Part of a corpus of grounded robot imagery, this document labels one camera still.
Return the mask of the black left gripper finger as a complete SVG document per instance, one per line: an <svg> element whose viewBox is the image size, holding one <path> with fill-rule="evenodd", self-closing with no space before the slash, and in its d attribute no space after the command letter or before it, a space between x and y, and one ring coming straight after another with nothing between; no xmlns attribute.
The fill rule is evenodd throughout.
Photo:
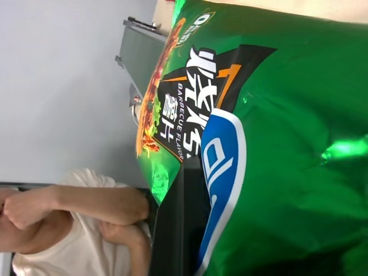
<svg viewBox="0 0 368 276"><path fill-rule="evenodd" d="M199 160L186 160L156 212L149 276L194 276L210 213Z"/></svg>

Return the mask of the green barbecue chip bag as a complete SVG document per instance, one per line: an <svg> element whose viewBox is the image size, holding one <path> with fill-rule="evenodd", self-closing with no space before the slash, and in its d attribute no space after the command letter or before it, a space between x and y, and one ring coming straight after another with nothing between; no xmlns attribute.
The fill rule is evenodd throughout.
<svg viewBox="0 0 368 276"><path fill-rule="evenodd" d="M190 276L368 276L368 24L179 0L141 104L158 203L190 158Z"/></svg>

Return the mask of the conveyor control box red light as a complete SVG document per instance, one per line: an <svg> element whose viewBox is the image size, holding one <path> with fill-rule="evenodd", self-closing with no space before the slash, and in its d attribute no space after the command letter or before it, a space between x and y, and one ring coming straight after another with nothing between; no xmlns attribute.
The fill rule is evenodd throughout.
<svg viewBox="0 0 368 276"><path fill-rule="evenodd" d="M140 106L142 103L142 97L140 96L139 92L136 90L133 83L131 83L129 87L129 107L133 106Z"/></svg>

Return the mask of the grey conveyor belt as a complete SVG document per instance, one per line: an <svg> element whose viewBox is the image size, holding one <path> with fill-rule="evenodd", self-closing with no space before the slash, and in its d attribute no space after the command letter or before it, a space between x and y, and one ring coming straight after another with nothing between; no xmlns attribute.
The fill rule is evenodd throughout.
<svg viewBox="0 0 368 276"><path fill-rule="evenodd" d="M115 61L128 73L143 101L168 33L160 29L160 24L148 24L131 16L124 20L123 25L125 28L120 53L116 55ZM135 124L139 123L141 105L130 108Z"/></svg>

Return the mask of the bystander's bare hand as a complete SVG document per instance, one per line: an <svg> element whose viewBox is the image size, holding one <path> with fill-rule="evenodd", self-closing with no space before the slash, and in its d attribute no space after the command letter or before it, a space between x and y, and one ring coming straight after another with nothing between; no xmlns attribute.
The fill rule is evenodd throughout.
<svg viewBox="0 0 368 276"><path fill-rule="evenodd" d="M18 229L26 229L55 210L57 191L46 187L12 194L5 199L3 213Z"/></svg>

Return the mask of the person in white t-shirt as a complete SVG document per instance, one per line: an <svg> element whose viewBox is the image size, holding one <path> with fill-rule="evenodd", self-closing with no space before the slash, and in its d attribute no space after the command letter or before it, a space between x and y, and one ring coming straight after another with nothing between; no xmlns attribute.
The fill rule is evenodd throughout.
<svg viewBox="0 0 368 276"><path fill-rule="evenodd" d="M59 185L130 187L88 168L72 170L60 183L47 187ZM26 229L18 229L3 213L5 199L18 192L24 191L0 188L0 253L13 253L16 276L131 276L128 248L106 241L99 219L54 210ZM151 241L148 217L130 225L138 226Z"/></svg>

